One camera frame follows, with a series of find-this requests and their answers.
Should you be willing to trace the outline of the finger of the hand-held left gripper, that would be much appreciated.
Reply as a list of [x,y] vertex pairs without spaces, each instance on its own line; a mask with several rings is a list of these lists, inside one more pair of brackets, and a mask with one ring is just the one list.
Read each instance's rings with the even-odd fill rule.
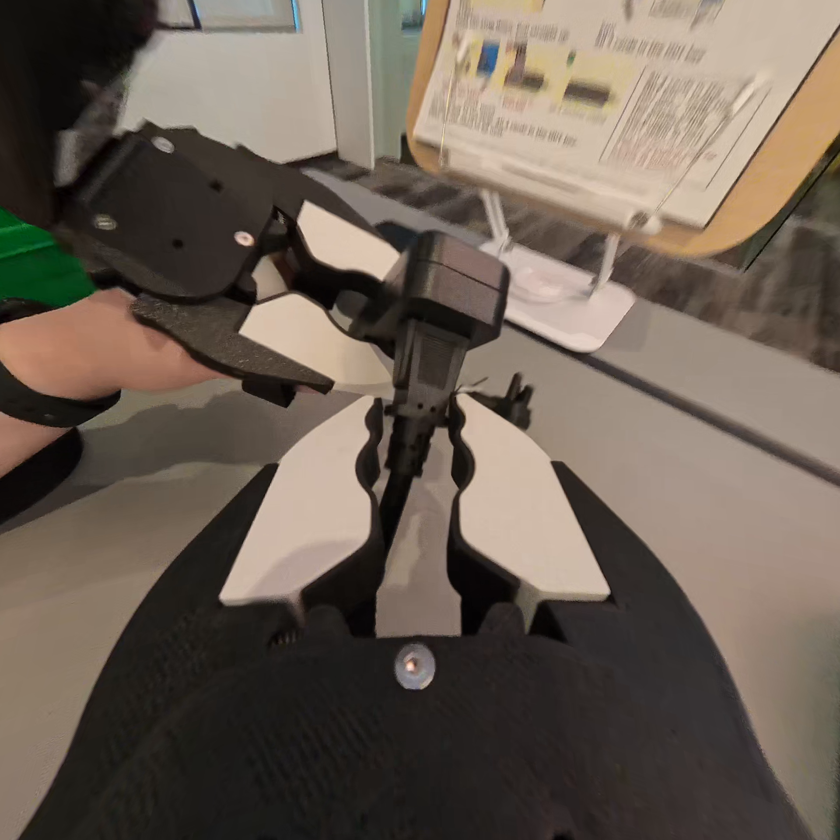
[[372,343],[349,336],[324,307],[302,294],[255,304],[238,333],[327,376],[334,389],[392,389],[392,360]]
[[297,216],[273,210],[286,230],[284,245],[272,256],[279,277],[273,298],[297,293],[326,309],[346,294],[372,298],[401,258],[376,233],[321,205],[306,201]]

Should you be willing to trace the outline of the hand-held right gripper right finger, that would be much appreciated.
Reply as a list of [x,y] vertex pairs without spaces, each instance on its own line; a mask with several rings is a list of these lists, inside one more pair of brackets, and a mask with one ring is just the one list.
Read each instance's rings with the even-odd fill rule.
[[509,573],[515,603],[605,602],[611,590],[551,459],[526,432],[458,394],[474,465],[458,500],[461,535]]

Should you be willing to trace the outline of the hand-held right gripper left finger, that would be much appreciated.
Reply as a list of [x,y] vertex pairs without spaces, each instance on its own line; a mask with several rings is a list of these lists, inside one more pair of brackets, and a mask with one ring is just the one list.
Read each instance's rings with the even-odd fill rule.
[[376,594],[383,416],[382,400],[363,396],[281,457],[219,592],[223,605],[356,607]]

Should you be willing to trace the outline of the black power strip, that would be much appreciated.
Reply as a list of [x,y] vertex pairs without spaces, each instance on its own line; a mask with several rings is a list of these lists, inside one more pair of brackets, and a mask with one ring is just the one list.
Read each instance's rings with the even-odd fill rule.
[[401,258],[361,319],[366,336],[394,361],[392,415],[443,426],[468,352],[500,336],[510,271],[437,230],[391,222],[377,229]]

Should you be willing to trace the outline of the person's left hand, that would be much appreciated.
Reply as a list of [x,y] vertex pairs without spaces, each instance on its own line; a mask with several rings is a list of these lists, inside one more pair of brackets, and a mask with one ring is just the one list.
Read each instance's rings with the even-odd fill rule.
[[224,378],[137,322],[132,304],[125,291],[100,290],[68,307],[6,322],[3,366],[39,394],[83,402],[118,391],[168,392]]

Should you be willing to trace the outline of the green plastic bin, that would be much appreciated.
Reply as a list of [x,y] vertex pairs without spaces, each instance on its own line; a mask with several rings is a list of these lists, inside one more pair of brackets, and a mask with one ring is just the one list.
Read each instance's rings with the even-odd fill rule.
[[1,210],[1,299],[61,308],[96,290],[81,262],[45,230]]

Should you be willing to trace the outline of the black wristband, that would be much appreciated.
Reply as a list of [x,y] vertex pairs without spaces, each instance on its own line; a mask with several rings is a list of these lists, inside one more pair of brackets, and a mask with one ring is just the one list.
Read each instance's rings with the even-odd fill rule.
[[[2,299],[1,323],[38,316],[55,309],[42,301],[15,297]],[[116,406],[121,397],[121,391],[89,401],[43,394],[22,383],[4,362],[1,363],[1,412],[18,421],[41,427],[78,427]]]

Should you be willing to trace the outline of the printed instruction sheet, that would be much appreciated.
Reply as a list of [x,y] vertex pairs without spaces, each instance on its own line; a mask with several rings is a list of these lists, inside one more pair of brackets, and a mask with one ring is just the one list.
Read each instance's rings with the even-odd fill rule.
[[838,1],[450,2],[414,134],[618,227],[703,228],[838,21]]

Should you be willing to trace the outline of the document holder with white base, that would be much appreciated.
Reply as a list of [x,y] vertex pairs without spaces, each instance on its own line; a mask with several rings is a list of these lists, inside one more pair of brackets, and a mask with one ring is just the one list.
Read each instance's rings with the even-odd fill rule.
[[612,280],[618,246],[666,256],[714,256],[749,242],[777,218],[838,138],[838,33],[705,227],[635,217],[618,227],[447,168],[415,124],[450,2],[428,2],[406,115],[409,148],[428,174],[479,189],[490,224],[481,246],[510,270],[506,320],[565,350],[599,350],[634,305]]

